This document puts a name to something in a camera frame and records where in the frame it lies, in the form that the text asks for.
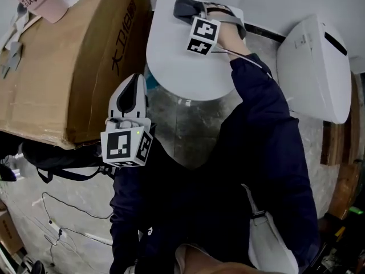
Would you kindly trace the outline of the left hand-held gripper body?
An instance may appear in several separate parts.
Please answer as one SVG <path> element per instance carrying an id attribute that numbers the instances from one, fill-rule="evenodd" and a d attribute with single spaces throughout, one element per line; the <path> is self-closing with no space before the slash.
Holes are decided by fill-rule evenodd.
<path id="1" fill-rule="evenodd" d="M 153 136 L 149 118 L 108 118 L 100 133 L 103 162 L 115 167 L 144 166 Z"/>

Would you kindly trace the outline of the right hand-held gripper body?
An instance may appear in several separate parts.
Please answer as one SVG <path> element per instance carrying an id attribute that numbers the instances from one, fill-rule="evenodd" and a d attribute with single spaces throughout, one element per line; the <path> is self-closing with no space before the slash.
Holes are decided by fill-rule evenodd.
<path id="1" fill-rule="evenodd" d="M 186 2 L 186 23 L 191 25 L 186 49 L 190 52 L 208 55 L 215 48 L 224 52 L 225 49 L 218 41 L 223 25 L 232 26 L 240 39 L 243 40 L 246 37 L 246 29 L 243 22 L 232 10 L 233 16 L 224 13 L 208 14 L 206 11 L 209 7 L 220 7 L 231 10 L 231 8 L 218 3 L 202 1 Z"/>

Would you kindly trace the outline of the person's right hand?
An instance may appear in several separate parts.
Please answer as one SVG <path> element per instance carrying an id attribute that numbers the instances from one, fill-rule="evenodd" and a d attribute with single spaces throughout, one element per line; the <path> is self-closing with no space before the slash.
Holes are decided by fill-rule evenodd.
<path id="1" fill-rule="evenodd" d="M 224 14 L 233 16 L 232 11 L 230 9 L 227 9 L 227 8 L 209 7 L 209 8 L 207 8 L 206 12 L 208 14 L 210 14 L 210 13 L 224 13 Z"/>

